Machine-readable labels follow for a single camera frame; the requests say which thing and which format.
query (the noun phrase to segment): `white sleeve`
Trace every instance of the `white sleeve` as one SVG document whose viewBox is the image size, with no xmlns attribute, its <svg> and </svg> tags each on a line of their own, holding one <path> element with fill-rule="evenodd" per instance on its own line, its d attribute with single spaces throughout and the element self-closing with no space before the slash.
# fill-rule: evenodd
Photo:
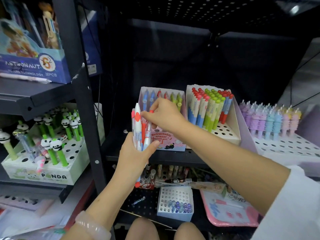
<svg viewBox="0 0 320 240">
<path fill-rule="evenodd" d="M 291 173 L 251 240 L 320 239 L 320 184 L 299 166 Z"/>
</svg>

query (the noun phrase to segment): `translucent bangle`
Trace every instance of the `translucent bangle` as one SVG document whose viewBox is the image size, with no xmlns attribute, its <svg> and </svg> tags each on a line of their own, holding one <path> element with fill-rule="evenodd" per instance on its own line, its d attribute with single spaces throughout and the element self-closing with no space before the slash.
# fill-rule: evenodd
<svg viewBox="0 0 320 240">
<path fill-rule="evenodd" d="M 110 240 L 111 233 L 99 225 L 85 211 L 81 211 L 75 218 L 75 222 L 81 226 L 94 240 Z"/>
</svg>

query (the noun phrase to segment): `person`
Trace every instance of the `person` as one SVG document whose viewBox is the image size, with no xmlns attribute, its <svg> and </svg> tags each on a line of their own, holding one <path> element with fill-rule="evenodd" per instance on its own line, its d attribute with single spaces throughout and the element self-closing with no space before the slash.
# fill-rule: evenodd
<svg viewBox="0 0 320 240">
<path fill-rule="evenodd" d="M 158 125 L 189 145 L 215 173 L 265 216 L 253 240 L 319 239 L 320 185 L 306 177 L 300 167 L 287 168 L 208 133 L 186 121 L 176 105 L 167 99 L 158 98 L 150 109 L 154 113 L 143 111 L 141 116 L 151 121 L 153 128 Z M 159 145 L 159 141 L 153 141 L 140 152 L 135 149 L 132 136 L 128 133 L 122 145 L 112 179 L 86 210 L 94 222 L 108 231 Z M 205 239 L 190 222 L 180 225 L 174 238 Z M 83 227 L 74 224 L 62 239 L 93 238 Z M 159 236 L 151 221 L 138 218 L 131 225 L 126 239 L 153 240 Z"/>
</svg>

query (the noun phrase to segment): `blue astronaut box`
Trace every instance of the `blue astronaut box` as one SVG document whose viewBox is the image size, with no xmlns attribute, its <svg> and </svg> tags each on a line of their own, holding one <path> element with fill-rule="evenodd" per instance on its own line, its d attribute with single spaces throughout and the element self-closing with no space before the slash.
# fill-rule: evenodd
<svg viewBox="0 0 320 240">
<path fill-rule="evenodd" d="M 94 76 L 102 73 L 96 12 L 89 12 L 87 18 L 90 30 L 86 20 L 82 21 L 81 29 L 89 75 Z M 62 47 L 58 34 L 57 37 L 59 47 Z M 42 48 L 43 42 L 39 40 L 16 22 L 0 19 L 0 73 L 46 78 L 54 83 L 70 83 L 64 50 Z"/>
</svg>

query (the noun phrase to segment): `right hand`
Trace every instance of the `right hand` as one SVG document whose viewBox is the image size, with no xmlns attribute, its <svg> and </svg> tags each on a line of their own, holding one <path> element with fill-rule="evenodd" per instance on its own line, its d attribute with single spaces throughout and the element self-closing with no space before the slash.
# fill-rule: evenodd
<svg viewBox="0 0 320 240">
<path fill-rule="evenodd" d="M 159 126 L 167 132 L 174 133 L 174 130 L 186 121 L 176 104 L 165 98 L 159 97 L 150 110 L 153 110 L 154 113 L 142 111 L 141 116 L 152 122 L 153 129 Z"/>
</svg>

